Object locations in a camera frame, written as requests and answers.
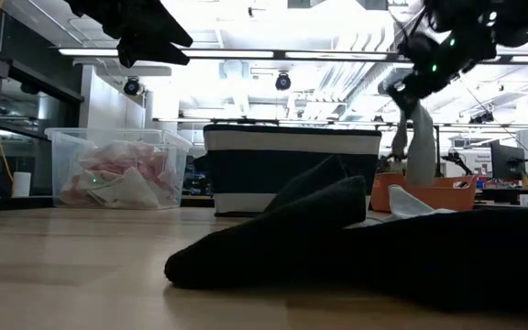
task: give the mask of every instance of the clear plastic bin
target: clear plastic bin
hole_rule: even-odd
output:
[[[158,129],[48,128],[56,206],[181,205],[191,143]]]

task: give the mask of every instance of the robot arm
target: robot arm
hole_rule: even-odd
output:
[[[119,61],[131,68],[136,61],[186,65],[189,58],[173,44],[191,47],[193,39],[160,0],[65,0],[74,15],[87,15],[103,31],[119,39]]]
[[[413,72],[394,82],[388,93],[409,117],[419,100],[444,89],[481,61],[496,57],[496,46],[528,42],[528,0],[423,0],[421,18],[436,32],[451,31],[438,44],[422,32],[399,45]]]

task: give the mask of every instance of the plastic storage container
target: plastic storage container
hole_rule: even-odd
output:
[[[180,206],[189,141],[158,129],[48,128],[46,134],[56,206]]]
[[[434,209],[445,208],[454,211],[468,211],[474,207],[477,179],[478,177],[475,175],[458,178],[437,178],[431,187],[408,187],[402,174],[381,173],[374,180],[370,203],[374,211],[390,212],[389,187],[396,184]]]

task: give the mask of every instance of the computer monitor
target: computer monitor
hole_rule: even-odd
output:
[[[495,179],[520,180],[525,173],[524,150],[502,146],[500,141],[490,143],[492,175]]]

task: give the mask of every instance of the white cloth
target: white cloth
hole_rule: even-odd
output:
[[[448,214],[455,211],[447,209],[434,209],[419,201],[416,197],[406,192],[401,186],[393,184],[389,187],[391,216],[379,220],[367,218],[366,221],[348,226],[346,229],[375,226],[397,220],[410,219],[422,215]]]
[[[435,139],[433,136],[433,119],[420,104],[412,111],[412,141],[407,152],[407,184],[411,186],[430,186],[435,180]],[[392,140],[392,152],[397,156],[404,155],[407,146],[407,118],[401,111],[401,121]]]
[[[101,205],[110,207],[160,207],[156,194],[135,168],[129,168],[123,176],[103,187],[91,189],[89,194]]]

